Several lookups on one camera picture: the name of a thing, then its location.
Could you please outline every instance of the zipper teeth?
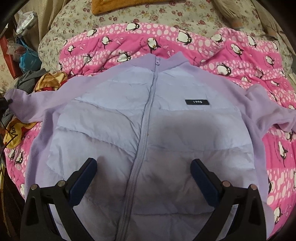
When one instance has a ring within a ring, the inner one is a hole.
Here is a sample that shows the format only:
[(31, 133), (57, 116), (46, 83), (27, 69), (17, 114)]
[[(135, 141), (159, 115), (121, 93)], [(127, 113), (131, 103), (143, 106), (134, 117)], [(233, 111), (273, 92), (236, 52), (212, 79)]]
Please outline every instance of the zipper teeth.
[(155, 73), (154, 73), (154, 78), (153, 78), (153, 84), (152, 84), (152, 91), (151, 92), (151, 98), (148, 101), (149, 106), (147, 106), (149, 108), (148, 113), (145, 117), (145, 126), (144, 126), (144, 130), (143, 130), (143, 141), (142, 141), (142, 147), (141, 147), (141, 154), (137, 160), (136, 166), (135, 168), (131, 171), (131, 177), (130, 177), (130, 181), (128, 183), (128, 187), (127, 187), (127, 198), (126, 198), (126, 204), (125, 204), (125, 208), (124, 208), (124, 212), (123, 212), (123, 220), (122, 220), (122, 226), (121, 229), (117, 235), (116, 240), (118, 241), (123, 241), (126, 235), (126, 230), (127, 230), (127, 225), (129, 222), (129, 218), (130, 218), (130, 213), (131, 213), (131, 208), (132, 208), (132, 204), (133, 204), (133, 193), (135, 190), (135, 186), (136, 186), (136, 177), (139, 174), (143, 159), (144, 159), (144, 150), (146, 147), (146, 143), (147, 143), (147, 130), (148, 130), (148, 125), (149, 125), (149, 118), (150, 118), (150, 110), (151, 110), (151, 104), (152, 101), (154, 99), (154, 93), (155, 93), (155, 85), (156, 85), (156, 79), (158, 77), (158, 66), (159, 66), (159, 62), (160, 62), (160, 58), (156, 57), (156, 67), (155, 67)]

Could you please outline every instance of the black label patch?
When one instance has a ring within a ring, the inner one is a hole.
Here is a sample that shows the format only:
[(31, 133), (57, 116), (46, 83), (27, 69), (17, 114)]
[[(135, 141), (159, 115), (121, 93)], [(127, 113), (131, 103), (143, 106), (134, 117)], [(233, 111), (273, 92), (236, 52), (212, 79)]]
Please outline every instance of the black label patch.
[(208, 100), (185, 100), (188, 105), (210, 105)]

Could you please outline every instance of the clear plastic bag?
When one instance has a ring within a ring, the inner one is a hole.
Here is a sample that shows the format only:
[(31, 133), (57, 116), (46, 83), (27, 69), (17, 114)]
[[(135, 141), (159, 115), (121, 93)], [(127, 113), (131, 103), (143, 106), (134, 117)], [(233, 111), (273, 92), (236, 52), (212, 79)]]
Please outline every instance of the clear plastic bag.
[(30, 11), (26, 13), (22, 13), (22, 11), (18, 11), (19, 20), (17, 24), (16, 35), (18, 37), (25, 36), (29, 29), (31, 29), (38, 20), (37, 12)]
[(17, 44), (13, 41), (9, 41), (7, 43), (7, 54), (11, 54), (13, 56), (13, 61), (19, 62), (20, 57), (26, 53), (26, 48), (20, 44)]

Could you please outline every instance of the zipper pull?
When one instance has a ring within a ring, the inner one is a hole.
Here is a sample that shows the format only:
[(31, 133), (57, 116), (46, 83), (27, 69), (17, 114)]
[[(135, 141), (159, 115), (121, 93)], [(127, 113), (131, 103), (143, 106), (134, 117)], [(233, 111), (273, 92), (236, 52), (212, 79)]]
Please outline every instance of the zipper pull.
[(160, 63), (160, 58), (159, 57), (156, 57), (156, 65), (159, 65), (159, 63)]

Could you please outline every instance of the metal screw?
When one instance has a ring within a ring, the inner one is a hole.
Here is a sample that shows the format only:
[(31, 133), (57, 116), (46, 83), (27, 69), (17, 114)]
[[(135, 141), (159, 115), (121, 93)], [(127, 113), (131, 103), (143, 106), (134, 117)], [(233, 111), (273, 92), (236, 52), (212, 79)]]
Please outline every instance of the metal screw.
[(37, 184), (33, 184), (33, 185), (31, 186), (31, 190), (35, 190), (37, 187), (38, 187)]
[(60, 181), (58, 181), (58, 183), (57, 183), (57, 185), (59, 186), (59, 187), (62, 187), (62, 186), (64, 186), (66, 184), (66, 182), (64, 181), (64, 180), (60, 180)]
[(229, 181), (223, 181), (222, 184), (226, 188), (229, 188), (230, 187), (230, 182)]
[(251, 184), (251, 189), (253, 189), (255, 191), (255, 190), (257, 190), (257, 186), (255, 184)]

